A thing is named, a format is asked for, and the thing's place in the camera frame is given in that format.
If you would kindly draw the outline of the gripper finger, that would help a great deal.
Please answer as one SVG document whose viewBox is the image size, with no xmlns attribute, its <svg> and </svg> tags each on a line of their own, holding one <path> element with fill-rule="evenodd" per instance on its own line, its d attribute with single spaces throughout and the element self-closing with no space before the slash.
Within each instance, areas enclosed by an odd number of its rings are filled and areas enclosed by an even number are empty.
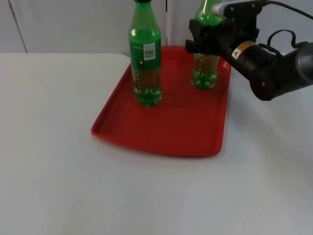
<svg viewBox="0 0 313 235">
<path fill-rule="evenodd" d="M 213 40 L 216 38 L 218 31 L 220 30 L 222 22 L 218 24 L 203 24 L 196 19 L 189 21 L 189 30 L 194 40 L 208 39 Z"/>
<path fill-rule="evenodd" d="M 197 41 L 186 40 L 185 50 L 188 53 L 199 53 L 219 56 L 221 53 L 221 42 L 218 37 L 204 37 Z"/>
</svg>

